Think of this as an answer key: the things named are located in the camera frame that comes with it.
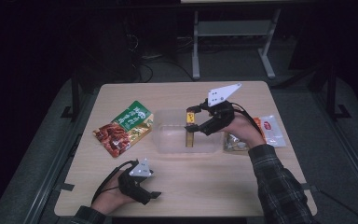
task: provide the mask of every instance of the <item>green label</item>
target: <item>green label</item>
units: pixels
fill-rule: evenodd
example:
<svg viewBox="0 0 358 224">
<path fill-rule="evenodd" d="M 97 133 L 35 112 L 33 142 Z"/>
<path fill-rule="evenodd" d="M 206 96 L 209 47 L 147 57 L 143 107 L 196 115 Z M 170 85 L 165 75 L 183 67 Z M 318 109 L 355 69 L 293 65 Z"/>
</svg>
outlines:
<svg viewBox="0 0 358 224">
<path fill-rule="evenodd" d="M 146 109 L 146 107 L 138 101 L 134 101 L 124 112 L 113 119 L 113 121 L 117 122 L 128 132 L 136 125 L 142 123 L 150 115 L 151 112 Z"/>
</svg>

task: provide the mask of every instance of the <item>white stand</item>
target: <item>white stand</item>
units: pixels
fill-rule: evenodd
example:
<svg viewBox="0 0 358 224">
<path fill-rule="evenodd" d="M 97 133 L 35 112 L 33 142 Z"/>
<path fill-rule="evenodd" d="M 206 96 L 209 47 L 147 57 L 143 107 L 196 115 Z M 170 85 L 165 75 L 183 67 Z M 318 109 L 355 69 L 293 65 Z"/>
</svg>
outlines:
<svg viewBox="0 0 358 224">
<path fill-rule="evenodd" d="M 192 55 L 193 78 L 200 79 L 199 36 L 219 35 L 265 35 L 267 37 L 266 44 L 258 52 L 268 78 L 275 78 L 267 53 L 280 13 L 281 10 L 276 9 L 272 20 L 268 21 L 199 21 L 199 12 L 196 11 L 194 14 L 194 46 Z"/>
</svg>

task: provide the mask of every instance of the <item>person's right hand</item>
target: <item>person's right hand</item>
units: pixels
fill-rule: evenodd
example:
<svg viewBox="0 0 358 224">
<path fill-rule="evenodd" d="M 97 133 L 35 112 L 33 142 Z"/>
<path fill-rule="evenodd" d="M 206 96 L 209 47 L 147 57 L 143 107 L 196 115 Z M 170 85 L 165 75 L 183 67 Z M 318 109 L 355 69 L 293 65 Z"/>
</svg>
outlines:
<svg viewBox="0 0 358 224">
<path fill-rule="evenodd" d="M 231 123 L 221 129 L 219 132 L 231 133 L 238 137 L 242 142 L 246 143 L 249 148 L 266 144 L 263 136 L 251 124 L 251 122 L 241 113 L 234 112 L 235 119 Z"/>
</svg>

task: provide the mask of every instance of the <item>plaid sleeve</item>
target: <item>plaid sleeve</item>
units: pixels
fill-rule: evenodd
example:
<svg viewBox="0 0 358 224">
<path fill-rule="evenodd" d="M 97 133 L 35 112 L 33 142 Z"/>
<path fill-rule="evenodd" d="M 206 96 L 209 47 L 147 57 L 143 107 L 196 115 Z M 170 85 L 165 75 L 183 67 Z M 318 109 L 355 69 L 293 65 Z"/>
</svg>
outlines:
<svg viewBox="0 0 358 224">
<path fill-rule="evenodd" d="M 92 208 L 80 206 L 71 224 L 103 224 L 106 216 Z"/>
<path fill-rule="evenodd" d="M 316 223 L 300 183 L 285 169 L 274 147 L 261 145 L 249 151 L 267 223 Z"/>
</svg>

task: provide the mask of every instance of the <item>person's left hand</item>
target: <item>person's left hand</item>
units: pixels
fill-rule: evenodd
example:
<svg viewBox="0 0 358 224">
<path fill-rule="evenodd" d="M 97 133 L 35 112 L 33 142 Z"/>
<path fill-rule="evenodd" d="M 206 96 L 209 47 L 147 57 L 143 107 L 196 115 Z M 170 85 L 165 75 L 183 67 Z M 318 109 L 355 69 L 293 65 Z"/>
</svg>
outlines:
<svg viewBox="0 0 358 224">
<path fill-rule="evenodd" d="M 99 211 L 104 215 L 109 215 L 121 205 L 126 203 L 133 203 L 133 198 L 121 193 L 118 188 L 118 177 L 124 171 L 120 170 L 115 174 L 104 186 L 103 191 L 92 203 L 91 208 Z"/>
</svg>

